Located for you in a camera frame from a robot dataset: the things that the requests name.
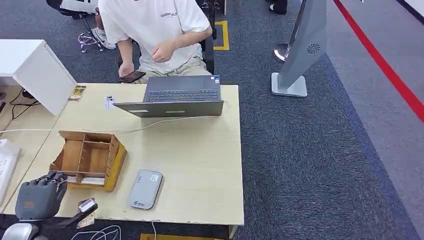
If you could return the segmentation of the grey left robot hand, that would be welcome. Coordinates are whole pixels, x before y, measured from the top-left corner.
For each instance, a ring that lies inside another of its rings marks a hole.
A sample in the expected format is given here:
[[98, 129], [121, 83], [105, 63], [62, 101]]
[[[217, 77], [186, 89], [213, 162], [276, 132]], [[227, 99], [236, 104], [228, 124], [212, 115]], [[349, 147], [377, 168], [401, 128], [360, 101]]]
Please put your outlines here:
[[68, 176], [59, 171], [21, 184], [15, 204], [20, 221], [42, 221], [54, 217], [67, 191]]

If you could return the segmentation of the person's right hand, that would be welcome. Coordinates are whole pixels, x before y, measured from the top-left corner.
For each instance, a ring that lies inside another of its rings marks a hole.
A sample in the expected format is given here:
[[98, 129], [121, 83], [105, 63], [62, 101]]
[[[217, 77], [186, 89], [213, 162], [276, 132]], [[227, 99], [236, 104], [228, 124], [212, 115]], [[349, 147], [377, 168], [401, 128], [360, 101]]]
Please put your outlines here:
[[131, 74], [135, 70], [134, 63], [132, 61], [123, 61], [119, 67], [118, 75], [120, 78]]

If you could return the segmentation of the person's left hand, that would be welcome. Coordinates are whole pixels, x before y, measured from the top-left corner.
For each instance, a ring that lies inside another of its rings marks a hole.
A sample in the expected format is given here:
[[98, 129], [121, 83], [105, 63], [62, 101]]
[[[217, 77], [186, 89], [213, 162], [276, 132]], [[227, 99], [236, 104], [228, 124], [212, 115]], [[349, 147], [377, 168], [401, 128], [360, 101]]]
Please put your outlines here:
[[175, 40], [169, 39], [161, 42], [152, 52], [152, 60], [157, 63], [168, 62], [176, 49]]

